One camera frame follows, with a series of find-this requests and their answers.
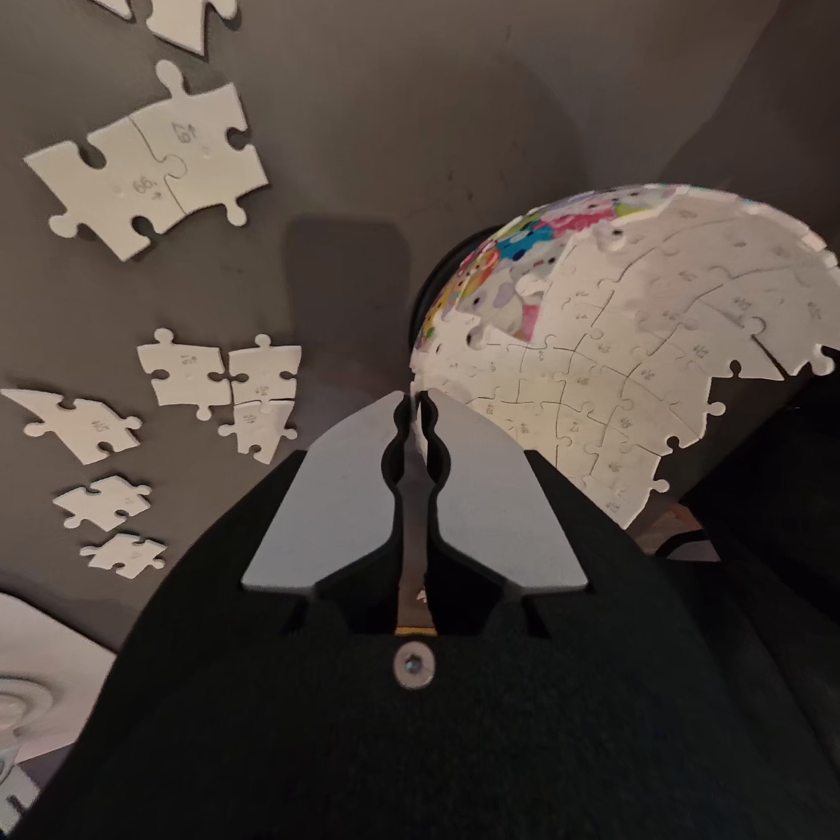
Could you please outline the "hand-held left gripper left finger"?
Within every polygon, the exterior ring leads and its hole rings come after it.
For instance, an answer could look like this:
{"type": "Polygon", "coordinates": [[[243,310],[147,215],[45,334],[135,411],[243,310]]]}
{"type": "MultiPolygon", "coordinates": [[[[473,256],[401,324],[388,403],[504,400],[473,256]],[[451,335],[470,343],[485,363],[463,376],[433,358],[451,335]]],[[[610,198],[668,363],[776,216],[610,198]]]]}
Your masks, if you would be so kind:
{"type": "Polygon", "coordinates": [[[394,391],[309,447],[242,577],[246,590],[312,595],[400,535],[411,418],[410,397],[394,391]]]}

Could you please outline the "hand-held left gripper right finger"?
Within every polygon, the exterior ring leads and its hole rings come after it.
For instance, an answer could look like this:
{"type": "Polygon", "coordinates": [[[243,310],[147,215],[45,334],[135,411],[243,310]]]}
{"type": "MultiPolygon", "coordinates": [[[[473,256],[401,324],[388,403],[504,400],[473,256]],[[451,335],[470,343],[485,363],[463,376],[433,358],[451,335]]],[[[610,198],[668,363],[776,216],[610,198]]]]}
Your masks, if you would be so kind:
{"type": "Polygon", "coordinates": [[[519,443],[441,391],[423,393],[429,522],[453,550],[521,595],[582,592],[589,581],[519,443]]]}

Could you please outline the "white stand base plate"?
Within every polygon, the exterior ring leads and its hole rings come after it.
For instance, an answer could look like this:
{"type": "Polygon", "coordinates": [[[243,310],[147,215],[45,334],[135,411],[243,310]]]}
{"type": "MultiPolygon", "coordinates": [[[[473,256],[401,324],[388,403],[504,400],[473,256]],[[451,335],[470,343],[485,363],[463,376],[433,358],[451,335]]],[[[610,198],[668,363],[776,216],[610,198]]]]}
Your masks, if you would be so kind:
{"type": "Polygon", "coordinates": [[[1,594],[1,675],[47,686],[51,711],[2,740],[5,754],[39,787],[66,760],[99,699],[115,655],[17,597],[1,594]]]}

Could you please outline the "partly built white puzzle ball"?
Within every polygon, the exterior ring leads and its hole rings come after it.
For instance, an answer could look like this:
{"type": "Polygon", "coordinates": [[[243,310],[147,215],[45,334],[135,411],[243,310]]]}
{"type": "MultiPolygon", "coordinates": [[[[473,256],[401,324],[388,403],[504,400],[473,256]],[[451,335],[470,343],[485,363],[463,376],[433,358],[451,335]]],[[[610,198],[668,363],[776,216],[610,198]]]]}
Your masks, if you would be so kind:
{"type": "Polygon", "coordinates": [[[736,194],[645,184],[537,206],[492,230],[413,339],[433,388],[540,452],[627,528],[660,460],[700,440],[712,380],[833,372],[837,257],[736,194]]]}

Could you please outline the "puzzle pieces group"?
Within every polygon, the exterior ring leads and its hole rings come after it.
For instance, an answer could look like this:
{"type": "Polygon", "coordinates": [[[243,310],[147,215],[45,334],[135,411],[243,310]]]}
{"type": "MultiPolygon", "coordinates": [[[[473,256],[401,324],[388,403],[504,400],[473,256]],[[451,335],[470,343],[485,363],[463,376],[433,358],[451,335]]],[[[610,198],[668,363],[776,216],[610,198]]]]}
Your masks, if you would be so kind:
{"type": "Polygon", "coordinates": [[[181,550],[268,468],[227,357],[286,326],[245,84],[187,86],[99,2],[2,2],[2,576],[55,589],[115,532],[181,550]]]}

